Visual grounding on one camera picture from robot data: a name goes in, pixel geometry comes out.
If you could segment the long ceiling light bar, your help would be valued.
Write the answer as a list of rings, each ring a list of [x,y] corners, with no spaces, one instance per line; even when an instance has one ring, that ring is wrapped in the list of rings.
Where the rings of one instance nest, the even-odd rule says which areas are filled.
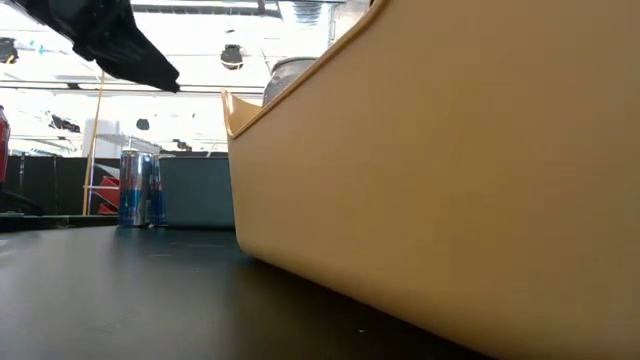
[[[101,90],[103,93],[113,94],[160,94],[169,95],[170,91],[157,89],[147,85],[139,85],[132,83],[65,83],[65,82],[36,82],[36,81],[9,81],[0,80],[0,89],[14,90],[43,90],[51,92],[83,92],[97,93]],[[199,85],[183,85],[177,91],[178,95],[204,95],[204,94],[220,94],[223,90],[227,90],[239,95],[261,96],[263,88],[260,86],[199,86]]]

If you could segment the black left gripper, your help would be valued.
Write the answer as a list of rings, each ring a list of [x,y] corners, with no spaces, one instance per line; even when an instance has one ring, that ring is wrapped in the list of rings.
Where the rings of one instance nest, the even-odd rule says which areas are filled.
[[[130,0],[10,0],[110,76],[176,93],[179,71],[136,29]]]

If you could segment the silver ventilation duct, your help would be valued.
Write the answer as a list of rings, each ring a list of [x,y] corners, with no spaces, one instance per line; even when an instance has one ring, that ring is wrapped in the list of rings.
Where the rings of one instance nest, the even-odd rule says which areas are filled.
[[[323,4],[315,1],[296,1],[292,4],[295,21],[304,26],[315,26],[323,16]]]

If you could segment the black frame rail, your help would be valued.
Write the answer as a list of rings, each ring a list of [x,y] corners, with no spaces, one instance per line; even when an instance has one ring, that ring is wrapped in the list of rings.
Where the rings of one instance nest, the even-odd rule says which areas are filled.
[[[117,216],[0,214],[0,233],[114,226],[117,223]]]

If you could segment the blue silver Red Bull can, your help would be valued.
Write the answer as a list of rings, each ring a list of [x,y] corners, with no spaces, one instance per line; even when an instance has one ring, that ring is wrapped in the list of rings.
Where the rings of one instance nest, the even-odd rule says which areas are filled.
[[[148,152],[124,150],[121,153],[118,204],[121,227],[149,224],[152,160]]]
[[[151,177],[151,224],[154,227],[166,224],[165,210],[162,195],[162,181],[160,171],[160,159],[162,155],[153,156]]]

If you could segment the yellow plastic bin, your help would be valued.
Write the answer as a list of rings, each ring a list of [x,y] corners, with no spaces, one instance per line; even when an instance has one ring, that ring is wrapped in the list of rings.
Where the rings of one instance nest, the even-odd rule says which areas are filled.
[[[640,360],[640,0],[374,0],[221,99],[245,252],[487,355]]]

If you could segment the red cart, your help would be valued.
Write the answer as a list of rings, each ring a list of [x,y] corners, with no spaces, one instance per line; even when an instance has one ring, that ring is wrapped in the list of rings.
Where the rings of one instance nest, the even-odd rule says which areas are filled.
[[[104,176],[95,190],[95,194],[101,199],[98,208],[100,215],[118,214],[119,180],[117,178]]]

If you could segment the blue plastic bin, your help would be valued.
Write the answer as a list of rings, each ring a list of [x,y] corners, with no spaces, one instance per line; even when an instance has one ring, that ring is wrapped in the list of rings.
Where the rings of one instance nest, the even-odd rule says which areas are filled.
[[[227,157],[163,158],[160,176],[169,227],[235,227]]]

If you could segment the black partition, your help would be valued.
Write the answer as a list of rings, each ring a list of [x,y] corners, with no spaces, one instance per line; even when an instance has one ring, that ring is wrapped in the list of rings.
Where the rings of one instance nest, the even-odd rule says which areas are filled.
[[[60,156],[9,156],[3,190],[25,197],[44,210],[45,215],[82,215],[87,159]],[[103,177],[119,178],[119,160],[96,158],[92,185],[100,185]],[[87,199],[88,214],[98,215],[106,203],[97,193]],[[0,213],[33,214],[0,197]]]

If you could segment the white Spindrift can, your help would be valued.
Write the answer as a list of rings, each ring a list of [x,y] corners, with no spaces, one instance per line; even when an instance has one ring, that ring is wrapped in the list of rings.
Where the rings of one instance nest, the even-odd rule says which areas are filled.
[[[276,96],[278,96],[315,60],[315,57],[291,57],[278,61],[273,66],[271,70],[271,79],[264,89],[262,106],[266,106]]]

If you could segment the red Coca-Cola can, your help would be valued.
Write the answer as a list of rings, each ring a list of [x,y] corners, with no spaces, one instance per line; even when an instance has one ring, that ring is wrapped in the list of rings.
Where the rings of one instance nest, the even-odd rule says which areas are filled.
[[[0,190],[6,181],[9,139],[10,124],[4,114],[4,107],[0,105]]]

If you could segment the yellow pole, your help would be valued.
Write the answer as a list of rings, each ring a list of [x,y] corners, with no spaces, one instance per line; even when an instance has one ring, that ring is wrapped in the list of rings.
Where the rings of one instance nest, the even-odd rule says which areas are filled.
[[[106,76],[106,73],[104,70],[102,70],[100,75],[99,88],[98,88],[96,110],[95,110],[95,115],[93,119],[93,125],[92,125],[90,142],[89,142],[89,151],[88,151],[87,160],[86,160],[85,177],[84,177],[84,185],[83,185],[83,205],[82,205],[83,216],[87,216],[90,212],[90,195],[91,195],[91,186],[93,183],[93,167],[95,162],[96,135],[97,135],[98,124],[99,124],[100,110],[102,105],[102,95],[103,95],[103,89],[104,89],[105,76]]]

